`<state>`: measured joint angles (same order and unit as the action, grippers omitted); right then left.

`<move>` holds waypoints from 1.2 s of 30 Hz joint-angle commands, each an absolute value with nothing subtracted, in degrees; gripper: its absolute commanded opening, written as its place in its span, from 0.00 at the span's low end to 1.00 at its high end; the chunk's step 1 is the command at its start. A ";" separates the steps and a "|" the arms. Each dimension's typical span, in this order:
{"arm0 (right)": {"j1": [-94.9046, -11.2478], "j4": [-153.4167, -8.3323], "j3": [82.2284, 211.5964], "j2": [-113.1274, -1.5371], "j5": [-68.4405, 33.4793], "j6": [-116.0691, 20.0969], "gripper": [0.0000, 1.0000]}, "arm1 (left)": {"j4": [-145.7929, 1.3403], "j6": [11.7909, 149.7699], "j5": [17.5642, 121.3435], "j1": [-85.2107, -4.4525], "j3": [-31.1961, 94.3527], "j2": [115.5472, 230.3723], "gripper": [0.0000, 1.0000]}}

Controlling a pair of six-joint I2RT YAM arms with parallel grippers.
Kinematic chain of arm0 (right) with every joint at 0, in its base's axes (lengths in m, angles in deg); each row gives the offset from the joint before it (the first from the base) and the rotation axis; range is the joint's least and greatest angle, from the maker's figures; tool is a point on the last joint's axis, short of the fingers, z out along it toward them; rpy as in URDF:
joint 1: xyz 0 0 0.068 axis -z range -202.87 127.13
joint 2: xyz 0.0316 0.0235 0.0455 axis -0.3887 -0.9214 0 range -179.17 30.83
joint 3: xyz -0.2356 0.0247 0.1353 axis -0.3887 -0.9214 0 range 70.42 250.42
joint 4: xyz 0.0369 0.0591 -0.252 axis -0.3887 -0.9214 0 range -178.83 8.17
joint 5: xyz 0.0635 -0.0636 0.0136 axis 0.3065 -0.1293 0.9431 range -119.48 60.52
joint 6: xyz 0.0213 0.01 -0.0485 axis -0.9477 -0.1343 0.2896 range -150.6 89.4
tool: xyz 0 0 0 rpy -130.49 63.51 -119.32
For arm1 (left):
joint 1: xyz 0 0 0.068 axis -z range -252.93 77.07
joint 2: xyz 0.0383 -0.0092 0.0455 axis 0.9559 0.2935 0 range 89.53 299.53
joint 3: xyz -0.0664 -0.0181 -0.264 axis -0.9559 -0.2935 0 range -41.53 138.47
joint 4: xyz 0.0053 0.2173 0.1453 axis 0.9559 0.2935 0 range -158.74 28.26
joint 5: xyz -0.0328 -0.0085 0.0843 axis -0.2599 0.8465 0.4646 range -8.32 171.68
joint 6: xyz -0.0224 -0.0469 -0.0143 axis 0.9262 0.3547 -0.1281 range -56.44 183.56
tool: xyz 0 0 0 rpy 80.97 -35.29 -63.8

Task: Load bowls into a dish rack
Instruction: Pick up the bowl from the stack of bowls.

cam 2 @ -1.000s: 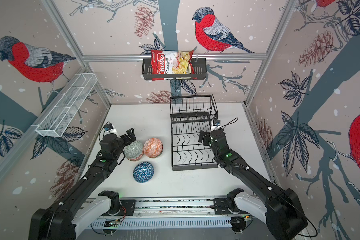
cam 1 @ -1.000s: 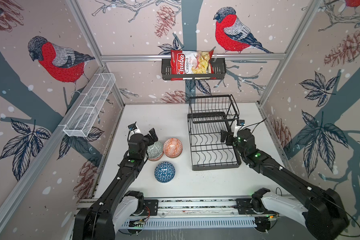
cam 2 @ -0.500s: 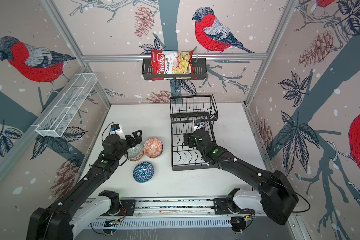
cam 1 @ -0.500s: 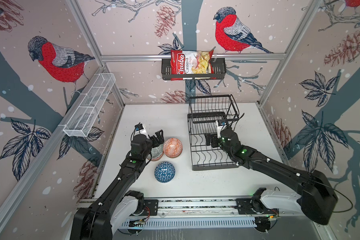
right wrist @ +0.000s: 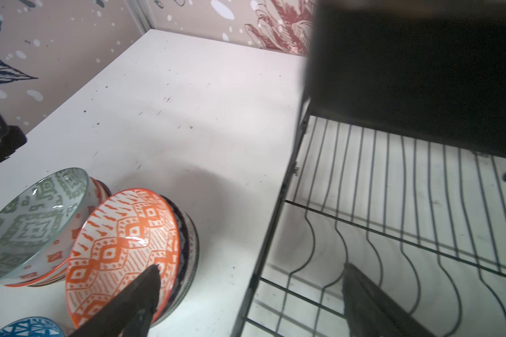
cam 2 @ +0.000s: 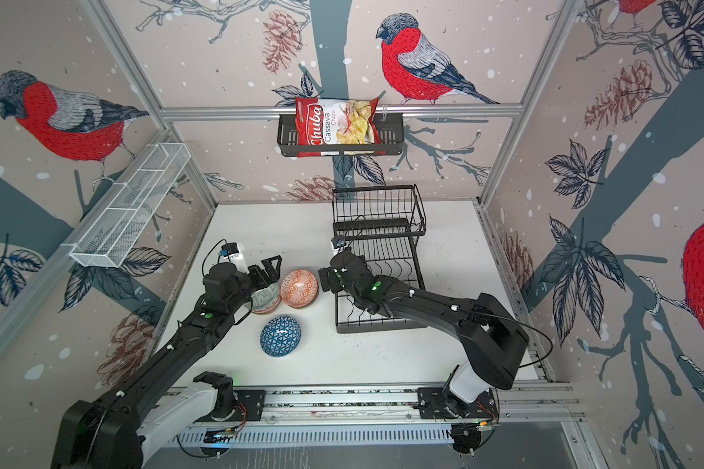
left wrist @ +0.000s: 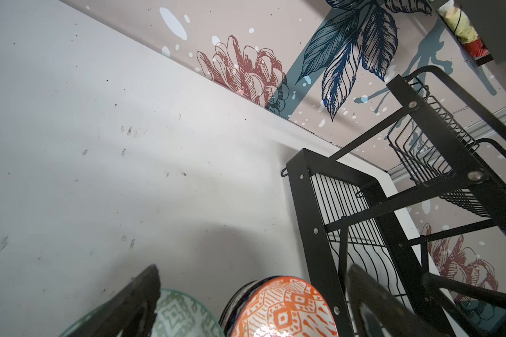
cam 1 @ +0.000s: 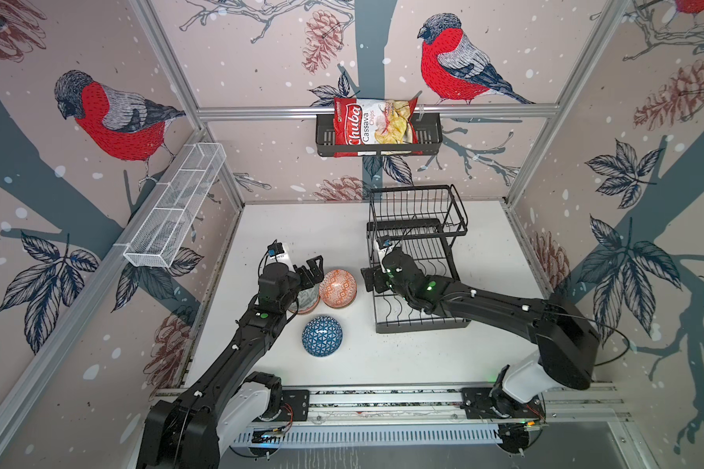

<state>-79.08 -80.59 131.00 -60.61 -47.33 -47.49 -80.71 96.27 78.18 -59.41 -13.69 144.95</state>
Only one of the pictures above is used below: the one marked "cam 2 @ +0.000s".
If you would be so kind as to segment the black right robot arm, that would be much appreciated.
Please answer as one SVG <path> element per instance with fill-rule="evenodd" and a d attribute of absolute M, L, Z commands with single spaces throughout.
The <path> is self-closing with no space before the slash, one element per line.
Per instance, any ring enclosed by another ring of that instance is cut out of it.
<path fill-rule="evenodd" d="M 529 345 L 529 336 L 494 296 L 453 298 L 412 287 L 396 277 L 375 275 L 365 259 L 340 250 L 319 270 L 321 289 L 345 292 L 357 308 L 387 318 L 414 320 L 458 340 L 467 365 L 458 367 L 448 391 L 466 404 L 489 388 L 508 391 Z"/>

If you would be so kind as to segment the blue geometric patterned bowl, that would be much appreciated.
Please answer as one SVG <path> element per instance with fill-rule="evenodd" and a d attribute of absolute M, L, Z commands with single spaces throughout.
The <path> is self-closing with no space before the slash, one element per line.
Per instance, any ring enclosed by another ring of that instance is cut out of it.
<path fill-rule="evenodd" d="M 300 344 L 301 325 L 292 316 L 278 316 L 267 322 L 260 334 L 262 351 L 273 358 L 289 355 Z"/>

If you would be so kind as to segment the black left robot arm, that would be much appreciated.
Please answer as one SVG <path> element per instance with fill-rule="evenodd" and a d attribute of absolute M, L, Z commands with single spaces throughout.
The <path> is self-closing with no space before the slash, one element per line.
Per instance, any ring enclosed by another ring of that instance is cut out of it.
<path fill-rule="evenodd" d="M 205 294 L 160 351 L 94 402 L 78 401 L 65 412 L 52 467 L 141 468 L 197 419 L 229 417 L 237 406 L 233 380 L 217 372 L 198 375 L 174 402 L 159 401 L 224 338 L 252 294 L 279 281 L 281 262 L 274 256 L 247 273 L 232 263 L 212 266 L 203 279 Z"/>

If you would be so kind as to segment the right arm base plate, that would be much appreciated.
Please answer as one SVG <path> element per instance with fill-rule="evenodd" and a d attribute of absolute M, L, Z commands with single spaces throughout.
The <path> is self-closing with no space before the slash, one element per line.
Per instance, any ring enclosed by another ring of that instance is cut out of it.
<path fill-rule="evenodd" d="M 465 403 L 451 391 L 437 387 L 417 389 L 415 409 L 421 419 L 487 419 L 498 418 L 498 401 L 492 389 L 481 393 L 473 403 Z"/>

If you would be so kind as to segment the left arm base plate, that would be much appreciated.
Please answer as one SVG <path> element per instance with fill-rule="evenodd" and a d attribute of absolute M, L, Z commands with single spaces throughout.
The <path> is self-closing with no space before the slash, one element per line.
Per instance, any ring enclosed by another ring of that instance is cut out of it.
<path fill-rule="evenodd" d="M 233 390 L 232 394 L 219 392 L 209 422 L 256 422 L 263 414 L 266 392 L 264 390 Z"/>

